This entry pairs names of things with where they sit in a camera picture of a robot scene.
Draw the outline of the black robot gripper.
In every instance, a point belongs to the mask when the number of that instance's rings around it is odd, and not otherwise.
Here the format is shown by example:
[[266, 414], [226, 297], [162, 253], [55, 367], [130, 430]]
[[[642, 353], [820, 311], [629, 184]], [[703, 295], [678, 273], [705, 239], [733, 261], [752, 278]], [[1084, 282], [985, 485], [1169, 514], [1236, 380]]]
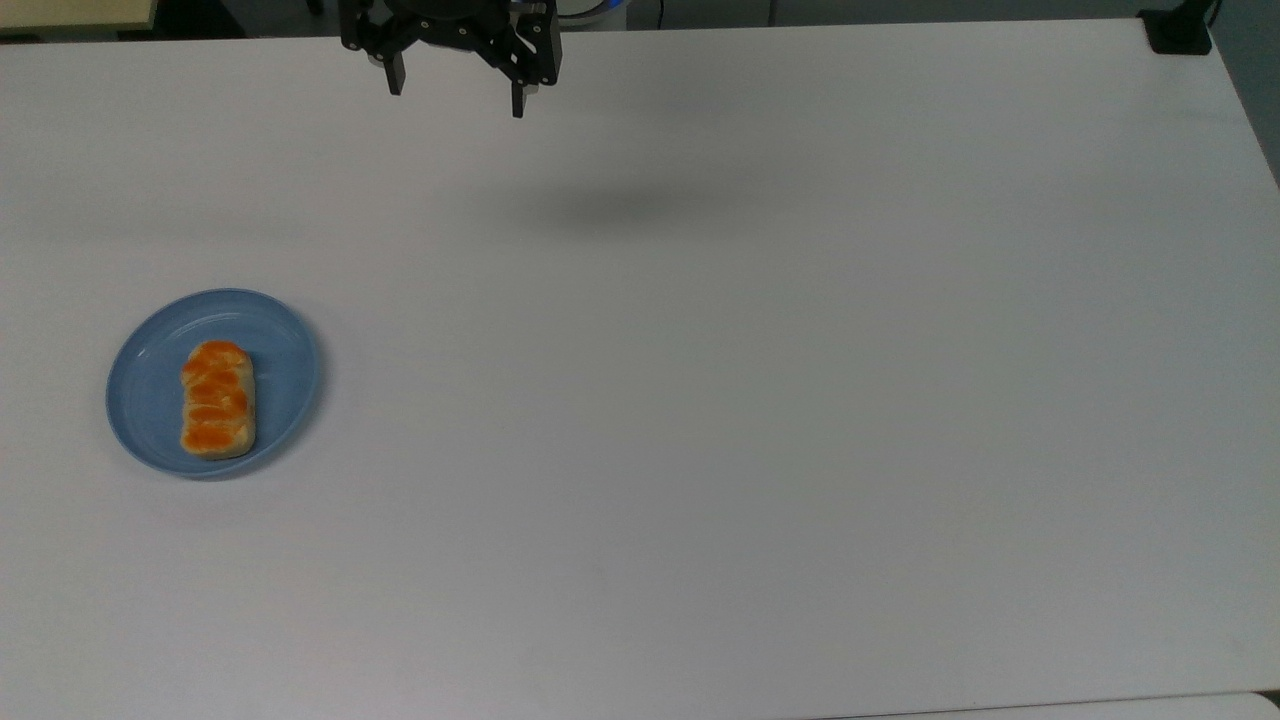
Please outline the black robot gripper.
[[511, 85], [512, 117], [525, 118], [534, 86], [558, 83], [562, 63], [554, 1], [339, 1], [342, 45], [380, 67], [401, 96], [403, 53], [415, 44], [471, 53]]

